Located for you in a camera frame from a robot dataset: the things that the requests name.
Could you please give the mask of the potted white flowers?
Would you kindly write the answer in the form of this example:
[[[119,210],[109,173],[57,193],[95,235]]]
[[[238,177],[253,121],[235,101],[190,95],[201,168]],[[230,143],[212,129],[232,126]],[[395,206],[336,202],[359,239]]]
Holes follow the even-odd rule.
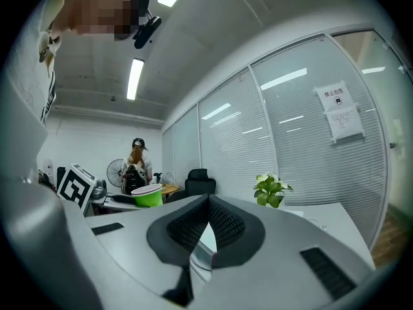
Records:
[[[294,192],[293,188],[283,182],[273,173],[265,173],[256,176],[254,184],[254,198],[258,205],[278,208],[285,197],[286,192]]]

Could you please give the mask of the black floor fan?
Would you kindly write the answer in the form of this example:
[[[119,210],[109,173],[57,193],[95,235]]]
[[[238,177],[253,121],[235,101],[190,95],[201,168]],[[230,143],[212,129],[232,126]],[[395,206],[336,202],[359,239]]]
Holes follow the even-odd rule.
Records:
[[[114,187],[121,187],[123,182],[123,164],[124,159],[116,159],[109,163],[106,169],[106,177]]]

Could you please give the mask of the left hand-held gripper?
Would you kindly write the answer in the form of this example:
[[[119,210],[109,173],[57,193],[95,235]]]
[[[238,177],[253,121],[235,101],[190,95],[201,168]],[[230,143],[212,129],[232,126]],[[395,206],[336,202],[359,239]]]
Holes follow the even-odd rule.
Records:
[[[66,168],[57,196],[76,203],[84,216],[92,210],[91,204],[118,211],[142,209],[133,196],[108,193],[106,181],[97,179],[79,164],[71,164]]]

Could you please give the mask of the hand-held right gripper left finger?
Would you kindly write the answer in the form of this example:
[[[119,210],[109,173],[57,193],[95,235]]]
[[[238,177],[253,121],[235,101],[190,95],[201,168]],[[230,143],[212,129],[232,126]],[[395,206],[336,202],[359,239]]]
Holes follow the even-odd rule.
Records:
[[[192,294],[190,254],[209,212],[208,196],[160,207],[84,218],[69,206],[69,233],[85,274],[75,310],[210,310],[210,286]],[[194,241],[186,249],[188,236]]]

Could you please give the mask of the green cup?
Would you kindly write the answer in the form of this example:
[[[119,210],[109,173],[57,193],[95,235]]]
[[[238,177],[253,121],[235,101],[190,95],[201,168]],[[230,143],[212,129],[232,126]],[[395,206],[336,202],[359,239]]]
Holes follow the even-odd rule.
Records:
[[[158,207],[163,204],[162,185],[151,184],[131,191],[136,204],[143,207]]]

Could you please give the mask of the white table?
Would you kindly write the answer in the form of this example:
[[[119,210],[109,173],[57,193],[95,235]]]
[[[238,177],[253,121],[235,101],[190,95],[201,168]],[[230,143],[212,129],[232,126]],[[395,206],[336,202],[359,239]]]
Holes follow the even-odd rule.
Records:
[[[374,271],[376,266],[361,233],[340,203],[281,205],[280,210],[307,219],[358,254]]]

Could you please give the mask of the white paper notice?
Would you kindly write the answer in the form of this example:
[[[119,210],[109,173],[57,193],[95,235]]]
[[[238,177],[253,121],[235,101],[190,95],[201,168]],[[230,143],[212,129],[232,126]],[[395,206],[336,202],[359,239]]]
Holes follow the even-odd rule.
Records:
[[[358,109],[355,105],[325,112],[325,116],[330,127],[333,143],[346,137],[358,134],[365,135]]]
[[[343,80],[323,87],[315,87],[314,92],[318,95],[325,112],[347,108],[354,104]]]

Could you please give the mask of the black office chair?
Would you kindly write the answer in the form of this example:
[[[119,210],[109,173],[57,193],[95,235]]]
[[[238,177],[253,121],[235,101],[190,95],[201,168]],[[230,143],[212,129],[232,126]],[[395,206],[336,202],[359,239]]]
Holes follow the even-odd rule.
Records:
[[[208,177],[206,169],[193,169],[188,173],[185,180],[185,189],[170,195],[165,203],[182,200],[189,196],[215,194],[216,180]]]

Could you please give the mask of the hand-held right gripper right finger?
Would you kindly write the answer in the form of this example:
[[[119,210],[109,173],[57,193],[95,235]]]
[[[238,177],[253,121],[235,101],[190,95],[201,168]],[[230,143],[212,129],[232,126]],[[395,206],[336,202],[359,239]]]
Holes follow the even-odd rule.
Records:
[[[214,269],[210,310],[318,310],[352,307],[374,270],[352,249],[307,219],[230,198],[259,218],[262,246],[243,265]]]

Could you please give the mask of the person's white sweater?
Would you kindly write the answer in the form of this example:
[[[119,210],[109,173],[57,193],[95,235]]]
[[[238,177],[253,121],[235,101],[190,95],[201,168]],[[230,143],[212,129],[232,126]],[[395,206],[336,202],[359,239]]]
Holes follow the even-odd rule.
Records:
[[[41,0],[23,25],[0,71],[0,181],[33,179],[55,96],[54,58],[61,39],[52,22],[65,0]]]

